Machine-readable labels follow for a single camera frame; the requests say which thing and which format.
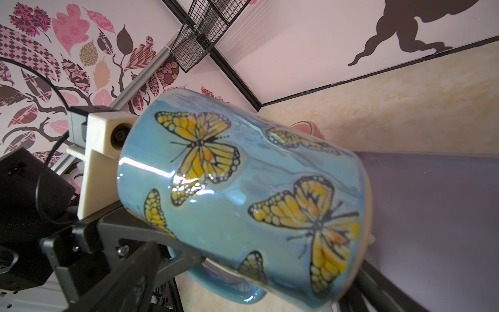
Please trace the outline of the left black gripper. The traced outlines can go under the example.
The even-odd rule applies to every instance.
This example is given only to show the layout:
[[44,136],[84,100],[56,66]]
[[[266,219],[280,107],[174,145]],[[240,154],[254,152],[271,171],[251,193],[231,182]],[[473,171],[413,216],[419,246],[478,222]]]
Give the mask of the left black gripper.
[[75,188],[25,148],[1,156],[1,289],[23,291],[54,274],[74,304],[128,255],[154,242],[171,250],[155,271],[154,287],[205,261],[201,252],[156,230],[124,207],[97,222],[79,224],[70,209]]

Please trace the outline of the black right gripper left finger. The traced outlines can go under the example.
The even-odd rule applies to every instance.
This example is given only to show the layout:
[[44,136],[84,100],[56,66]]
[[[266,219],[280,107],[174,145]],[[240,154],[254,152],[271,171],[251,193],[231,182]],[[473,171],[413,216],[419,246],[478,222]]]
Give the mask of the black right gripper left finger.
[[160,264],[158,244],[146,243],[66,311],[174,311],[152,302]]

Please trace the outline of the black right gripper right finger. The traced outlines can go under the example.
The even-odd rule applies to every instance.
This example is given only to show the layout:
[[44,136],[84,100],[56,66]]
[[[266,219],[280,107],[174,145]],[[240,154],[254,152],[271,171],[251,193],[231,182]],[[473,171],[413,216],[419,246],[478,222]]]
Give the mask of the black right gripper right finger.
[[352,286],[338,301],[338,311],[428,311],[389,281],[369,262],[363,261]]

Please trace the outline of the blue butterfly mug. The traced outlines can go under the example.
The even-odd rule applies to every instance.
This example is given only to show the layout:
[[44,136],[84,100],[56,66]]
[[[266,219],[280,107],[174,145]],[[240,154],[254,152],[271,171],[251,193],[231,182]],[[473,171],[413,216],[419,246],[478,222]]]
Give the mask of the blue butterfly mug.
[[372,191],[359,157],[187,89],[156,99],[118,161],[123,206],[200,251],[191,278],[239,304],[339,300],[363,262]]

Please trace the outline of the pink round mug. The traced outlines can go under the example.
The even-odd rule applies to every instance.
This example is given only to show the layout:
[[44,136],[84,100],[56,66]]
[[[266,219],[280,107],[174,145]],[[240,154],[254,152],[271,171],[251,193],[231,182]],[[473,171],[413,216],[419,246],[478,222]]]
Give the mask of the pink round mug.
[[312,135],[316,138],[324,140],[324,135],[320,131],[319,127],[314,123],[310,121],[300,121],[296,122],[291,125],[291,129],[295,129],[297,131],[301,131],[303,133],[307,133],[309,135]]

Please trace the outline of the lavender plastic tray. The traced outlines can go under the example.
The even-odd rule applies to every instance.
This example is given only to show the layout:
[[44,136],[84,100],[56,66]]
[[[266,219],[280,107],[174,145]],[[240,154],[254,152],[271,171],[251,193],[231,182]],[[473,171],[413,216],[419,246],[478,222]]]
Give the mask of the lavender plastic tray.
[[498,310],[498,157],[361,152],[370,262],[429,311]]

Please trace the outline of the aluminium rail bar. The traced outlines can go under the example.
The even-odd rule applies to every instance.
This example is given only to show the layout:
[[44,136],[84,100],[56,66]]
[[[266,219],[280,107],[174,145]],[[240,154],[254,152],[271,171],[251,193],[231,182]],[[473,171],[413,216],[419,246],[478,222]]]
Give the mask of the aluminium rail bar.
[[[140,88],[146,84],[148,79],[155,73],[160,65],[169,57],[171,46],[173,45],[175,38],[171,38],[169,42],[161,49],[160,52],[152,59],[152,61],[147,65],[135,79],[120,93],[120,95],[112,102],[111,107],[114,109],[121,110],[125,105],[127,105],[135,96],[135,94],[140,90]],[[69,169],[69,167],[75,162],[79,161],[76,157],[65,153],[52,167],[51,169],[58,175],[63,175]]]

